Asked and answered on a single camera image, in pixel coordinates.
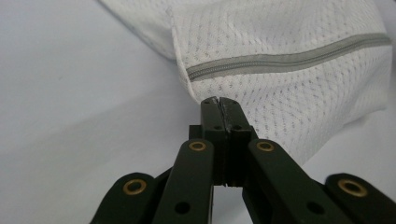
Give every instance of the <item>white surface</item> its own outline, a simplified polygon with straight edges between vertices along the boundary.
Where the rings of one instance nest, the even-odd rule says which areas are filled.
[[[395,39],[396,4],[377,2]],[[388,108],[332,138],[312,177],[358,175],[396,200],[394,70],[389,85]],[[88,223],[119,177],[172,166],[199,113],[177,66],[96,2],[0,3],[2,224]],[[216,188],[213,223],[250,223],[239,189]]]

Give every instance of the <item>zipper tape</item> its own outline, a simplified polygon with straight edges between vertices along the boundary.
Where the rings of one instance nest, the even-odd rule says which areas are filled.
[[[294,54],[257,54],[201,63],[187,68],[190,81],[244,74],[285,73],[302,70],[350,52],[390,45],[385,34],[353,35],[330,45]]]

